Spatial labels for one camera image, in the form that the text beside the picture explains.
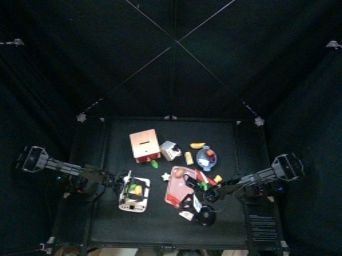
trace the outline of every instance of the toy fruit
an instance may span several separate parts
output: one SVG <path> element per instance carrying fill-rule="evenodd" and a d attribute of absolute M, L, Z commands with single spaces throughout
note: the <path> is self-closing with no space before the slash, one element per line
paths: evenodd
<path fill-rule="evenodd" d="M 190 144 L 190 147 L 191 147 L 192 149 L 202 149 L 204 145 L 206 145 L 204 142 L 198 142 L 198 143 L 191 143 L 191 144 Z"/>

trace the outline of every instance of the black and white object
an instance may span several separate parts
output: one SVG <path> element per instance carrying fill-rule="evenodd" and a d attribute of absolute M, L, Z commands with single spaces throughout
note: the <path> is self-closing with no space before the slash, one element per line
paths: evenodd
<path fill-rule="evenodd" d="M 178 147 L 176 143 L 171 141 L 166 141 L 160 145 L 160 152 L 167 159 L 167 161 L 172 161 L 176 157 L 182 155 L 180 148 Z"/>

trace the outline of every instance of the red object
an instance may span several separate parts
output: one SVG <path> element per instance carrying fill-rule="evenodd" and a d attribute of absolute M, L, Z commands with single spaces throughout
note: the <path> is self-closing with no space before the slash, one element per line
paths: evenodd
<path fill-rule="evenodd" d="M 199 181 L 204 181 L 204 182 L 206 182 L 204 177 L 202 176 L 202 175 L 204 175 L 203 172 L 199 171 L 199 170 L 195 170 L 195 171 L 196 171 L 196 179 L 198 179 Z M 208 178 L 207 176 L 206 176 L 206 178 L 207 178 L 208 184 L 210 184 L 211 186 L 218 185 L 218 183 L 216 183 L 211 178 Z"/>
<path fill-rule="evenodd" d="M 178 200 L 172 195 L 167 194 L 166 199 L 176 208 L 179 207 L 180 200 Z"/>

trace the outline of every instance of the black enclosure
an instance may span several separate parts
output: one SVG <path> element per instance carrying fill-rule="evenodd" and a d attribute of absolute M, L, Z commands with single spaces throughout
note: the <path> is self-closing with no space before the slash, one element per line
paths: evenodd
<path fill-rule="evenodd" d="M 174 116 L 259 121 L 270 159 L 306 168 L 279 202 L 293 255 L 342 254 L 341 1 L 4 0 L 0 21 L 0 252 L 47 241 L 61 196 L 13 171 L 21 148 L 69 161 L 77 126 Z"/>

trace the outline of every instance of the small block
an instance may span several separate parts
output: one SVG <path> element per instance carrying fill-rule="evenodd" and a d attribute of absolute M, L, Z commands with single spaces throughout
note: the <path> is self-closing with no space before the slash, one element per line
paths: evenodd
<path fill-rule="evenodd" d="M 187 165 L 194 164 L 194 160 L 192 160 L 191 153 L 190 153 L 190 152 L 186 152 L 184 156 L 186 156 Z"/>

